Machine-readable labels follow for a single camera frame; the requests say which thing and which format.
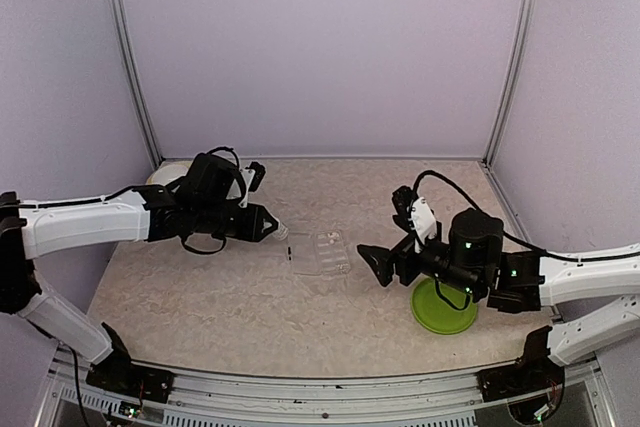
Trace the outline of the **clear plastic pill organizer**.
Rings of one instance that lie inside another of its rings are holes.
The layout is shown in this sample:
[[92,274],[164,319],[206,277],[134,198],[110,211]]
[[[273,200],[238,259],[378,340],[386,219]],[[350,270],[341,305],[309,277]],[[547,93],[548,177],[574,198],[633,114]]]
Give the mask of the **clear plastic pill organizer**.
[[[327,237],[330,232],[339,232],[341,240],[330,244]],[[287,242],[287,260],[296,275],[341,276],[351,270],[344,239],[339,230],[291,232]]]

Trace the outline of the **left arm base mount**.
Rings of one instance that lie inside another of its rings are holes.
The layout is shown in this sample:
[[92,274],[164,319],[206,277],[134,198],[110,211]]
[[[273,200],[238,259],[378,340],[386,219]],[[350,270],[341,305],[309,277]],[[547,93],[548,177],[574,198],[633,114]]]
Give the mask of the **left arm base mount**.
[[174,374],[169,370],[133,363],[129,357],[112,352],[105,360],[91,365],[86,383],[138,400],[166,404]]

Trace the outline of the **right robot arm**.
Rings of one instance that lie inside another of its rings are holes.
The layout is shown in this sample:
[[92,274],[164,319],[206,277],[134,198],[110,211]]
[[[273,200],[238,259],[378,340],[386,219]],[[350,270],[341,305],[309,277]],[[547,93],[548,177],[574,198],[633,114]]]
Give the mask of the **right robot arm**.
[[[392,194],[393,220],[405,237],[393,248],[360,244],[358,254],[379,284],[393,280],[408,286],[420,276],[437,288],[447,285],[463,295],[465,304],[485,301],[503,313],[520,314],[587,299],[610,303],[573,321],[528,334],[511,380],[523,391],[535,389],[551,371],[550,362],[568,366],[639,330],[639,247],[559,254],[506,233],[501,219],[483,211],[474,200],[457,213],[444,231],[426,199],[421,181],[446,176],[426,170],[411,186]],[[521,251],[508,253],[506,240]]]

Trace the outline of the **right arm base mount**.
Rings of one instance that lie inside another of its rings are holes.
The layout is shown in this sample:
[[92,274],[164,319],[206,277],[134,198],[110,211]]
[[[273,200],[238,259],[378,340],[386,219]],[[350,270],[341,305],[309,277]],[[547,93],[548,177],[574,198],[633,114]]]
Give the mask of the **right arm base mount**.
[[541,353],[524,353],[512,364],[482,369],[476,374],[484,402],[518,397],[563,385],[564,368]]

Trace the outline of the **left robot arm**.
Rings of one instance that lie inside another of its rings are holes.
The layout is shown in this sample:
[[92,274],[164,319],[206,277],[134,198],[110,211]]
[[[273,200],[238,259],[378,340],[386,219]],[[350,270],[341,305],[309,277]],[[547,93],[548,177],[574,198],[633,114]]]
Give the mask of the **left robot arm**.
[[121,392],[140,381],[137,365],[117,333],[92,322],[35,271],[45,255],[116,242],[178,239],[183,249],[194,234],[221,244],[234,239],[283,240],[286,226],[265,206],[250,202],[266,174],[258,162],[244,166],[230,147],[198,154],[190,162],[161,166],[144,185],[92,198],[21,201],[1,195],[1,310],[17,315],[77,355],[99,366]]

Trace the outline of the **small white pill bottle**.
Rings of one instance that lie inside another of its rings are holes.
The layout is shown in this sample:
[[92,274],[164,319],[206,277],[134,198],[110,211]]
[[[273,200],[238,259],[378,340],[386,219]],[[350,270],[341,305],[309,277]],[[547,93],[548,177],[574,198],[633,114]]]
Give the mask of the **small white pill bottle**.
[[277,241],[284,241],[289,235],[289,228],[283,223],[278,224],[278,228],[272,233],[272,237]]

